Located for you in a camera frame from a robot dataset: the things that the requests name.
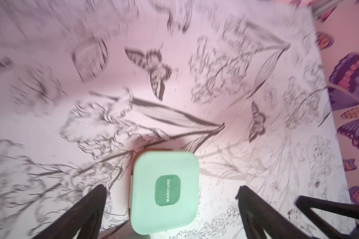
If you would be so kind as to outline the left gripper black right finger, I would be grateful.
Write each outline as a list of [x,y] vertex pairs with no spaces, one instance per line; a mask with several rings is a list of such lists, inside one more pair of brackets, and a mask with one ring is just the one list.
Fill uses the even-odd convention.
[[247,186],[241,186],[235,197],[248,239],[308,239]]

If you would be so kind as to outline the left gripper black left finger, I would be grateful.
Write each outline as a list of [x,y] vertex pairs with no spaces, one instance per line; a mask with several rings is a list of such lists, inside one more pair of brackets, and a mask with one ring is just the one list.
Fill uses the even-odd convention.
[[35,239],[96,239],[98,238],[107,190],[98,185]]

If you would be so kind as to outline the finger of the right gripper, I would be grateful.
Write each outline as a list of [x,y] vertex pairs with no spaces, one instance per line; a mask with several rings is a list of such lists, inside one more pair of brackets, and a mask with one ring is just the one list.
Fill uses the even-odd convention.
[[299,196],[295,205],[327,238],[359,239],[359,227],[355,227],[351,232],[345,234],[326,220],[329,216],[342,217],[352,224],[354,220],[359,220],[359,205],[331,202],[307,196]]

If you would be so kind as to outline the green case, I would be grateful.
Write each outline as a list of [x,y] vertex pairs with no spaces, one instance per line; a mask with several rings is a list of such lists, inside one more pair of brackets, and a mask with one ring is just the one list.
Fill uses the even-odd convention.
[[199,162],[184,150],[145,150],[134,161],[129,198],[132,229],[150,235],[189,225],[198,214]]

